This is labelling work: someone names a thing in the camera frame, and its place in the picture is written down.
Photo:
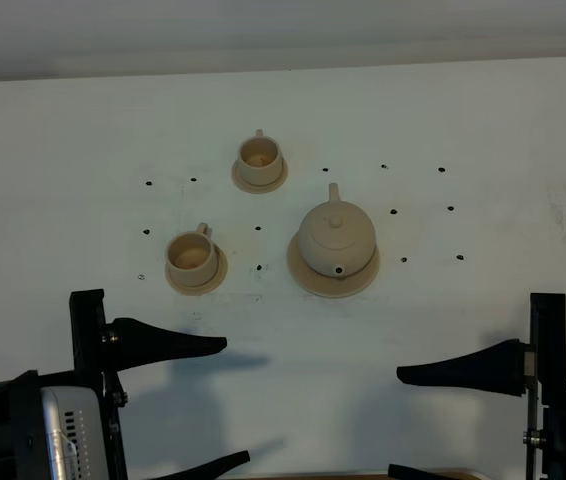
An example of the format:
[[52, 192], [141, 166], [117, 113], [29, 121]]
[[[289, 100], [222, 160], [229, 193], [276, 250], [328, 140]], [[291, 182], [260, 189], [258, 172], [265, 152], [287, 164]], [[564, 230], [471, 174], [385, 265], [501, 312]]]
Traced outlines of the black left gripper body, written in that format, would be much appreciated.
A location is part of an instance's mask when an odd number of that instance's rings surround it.
[[40, 390], [50, 386], [91, 389], [97, 396], [109, 478], [128, 476], [119, 409], [127, 400], [106, 357], [109, 324], [101, 290], [69, 298], [73, 368], [42, 375], [36, 370], [0, 382], [0, 479], [53, 479], [50, 472]]

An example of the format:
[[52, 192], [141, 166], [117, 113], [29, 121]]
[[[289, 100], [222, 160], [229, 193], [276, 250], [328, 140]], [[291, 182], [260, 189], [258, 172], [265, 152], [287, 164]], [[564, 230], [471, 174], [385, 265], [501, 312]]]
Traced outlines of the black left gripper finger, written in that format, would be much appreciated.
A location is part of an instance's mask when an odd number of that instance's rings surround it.
[[104, 344], [112, 368], [123, 371], [164, 361], [215, 355], [227, 347], [227, 339], [179, 333], [132, 318], [117, 318], [106, 326]]
[[215, 480], [250, 460], [249, 452], [243, 450], [182, 472], [157, 477], [155, 480]]

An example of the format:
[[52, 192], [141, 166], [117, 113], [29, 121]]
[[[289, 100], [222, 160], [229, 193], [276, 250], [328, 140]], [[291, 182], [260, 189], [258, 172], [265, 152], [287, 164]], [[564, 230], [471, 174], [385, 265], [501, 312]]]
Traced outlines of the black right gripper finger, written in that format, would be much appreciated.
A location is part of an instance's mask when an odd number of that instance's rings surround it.
[[396, 368], [404, 384], [454, 387], [521, 397], [535, 372], [535, 351], [511, 339], [461, 357]]
[[388, 477], [396, 480], [443, 480], [441, 475], [396, 464], [388, 466]]

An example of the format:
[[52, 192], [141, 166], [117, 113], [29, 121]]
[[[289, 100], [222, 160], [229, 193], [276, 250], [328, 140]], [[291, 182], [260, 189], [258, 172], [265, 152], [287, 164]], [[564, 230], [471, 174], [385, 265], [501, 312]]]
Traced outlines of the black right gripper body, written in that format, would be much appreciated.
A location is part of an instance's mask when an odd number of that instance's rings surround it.
[[530, 295], [527, 479], [566, 479], [566, 296]]

